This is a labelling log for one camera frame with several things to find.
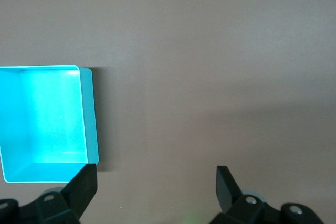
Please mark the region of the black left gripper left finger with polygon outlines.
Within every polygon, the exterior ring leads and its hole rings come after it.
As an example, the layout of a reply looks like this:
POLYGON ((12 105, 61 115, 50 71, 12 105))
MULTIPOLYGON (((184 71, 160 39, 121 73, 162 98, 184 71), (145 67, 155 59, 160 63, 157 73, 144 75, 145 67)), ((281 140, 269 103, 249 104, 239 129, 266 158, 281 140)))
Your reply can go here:
POLYGON ((64 188, 51 189, 29 204, 1 199, 1 223, 79 223, 97 189, 97 166, 86 164, 64 188))

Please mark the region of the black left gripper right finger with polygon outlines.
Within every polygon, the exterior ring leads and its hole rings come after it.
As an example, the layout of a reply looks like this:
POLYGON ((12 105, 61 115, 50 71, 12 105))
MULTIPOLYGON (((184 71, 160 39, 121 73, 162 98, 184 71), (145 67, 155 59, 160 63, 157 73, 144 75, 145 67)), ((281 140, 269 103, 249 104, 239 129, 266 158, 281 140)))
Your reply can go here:
POLYGON ((260 197, 243 193, 226 166, 217 166, 216 196, 222 212, 211 223, 322 223, 305 205, 286 203, 277 210, 260 197))

